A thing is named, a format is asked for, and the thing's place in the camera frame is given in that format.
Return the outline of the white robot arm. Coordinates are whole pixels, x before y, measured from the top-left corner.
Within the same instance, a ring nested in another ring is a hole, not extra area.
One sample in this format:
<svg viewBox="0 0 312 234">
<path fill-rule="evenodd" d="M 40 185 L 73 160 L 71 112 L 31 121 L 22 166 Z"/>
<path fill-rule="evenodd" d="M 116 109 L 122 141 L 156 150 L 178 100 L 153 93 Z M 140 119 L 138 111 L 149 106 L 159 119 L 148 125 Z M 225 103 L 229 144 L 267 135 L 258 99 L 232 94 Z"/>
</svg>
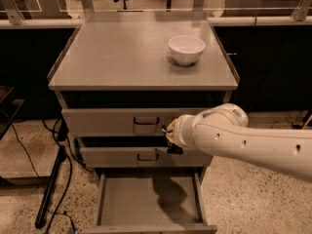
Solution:
<svg viewBox="0 0 312 234">
<path fill-rule="evenodd" d="M 167 140 L 182 148 L 231 158 L 270 171 L 312 181 L 312 131 L 258 129 L 232 103 L 183 114 L 166 128 Z"/>
</svg>

